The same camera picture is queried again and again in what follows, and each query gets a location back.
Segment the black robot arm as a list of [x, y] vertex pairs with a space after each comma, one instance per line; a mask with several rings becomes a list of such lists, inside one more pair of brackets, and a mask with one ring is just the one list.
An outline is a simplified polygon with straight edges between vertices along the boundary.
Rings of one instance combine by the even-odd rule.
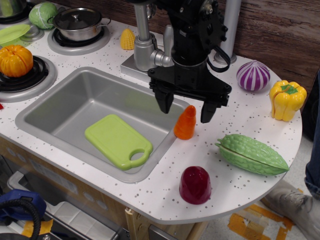
[[173, 27], [173, 66], [148, 70], [149, 87], [160, 110], [170, 111], [175, 95], [203, 102], [200, 121], [211, 121], [226, 106], [232, 88], [211, 74], [227, 71], [230, 57], [220, 48], [228, 28], [216, 0], [156, 0]]

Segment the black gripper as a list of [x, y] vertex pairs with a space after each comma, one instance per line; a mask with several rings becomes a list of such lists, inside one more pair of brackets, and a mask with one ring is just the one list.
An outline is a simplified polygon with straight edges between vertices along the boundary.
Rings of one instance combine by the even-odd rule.
[[217, 108], [227, 105], [232, 88], [210, 73], [207, 60], [192, 64], [183, 58], [174, 59], [173, 66], [148, 70], [149, 86], [163, 113], [169, 113], [174, 95], [203, 101], [200, 116], [203, 124], [211, 121]]

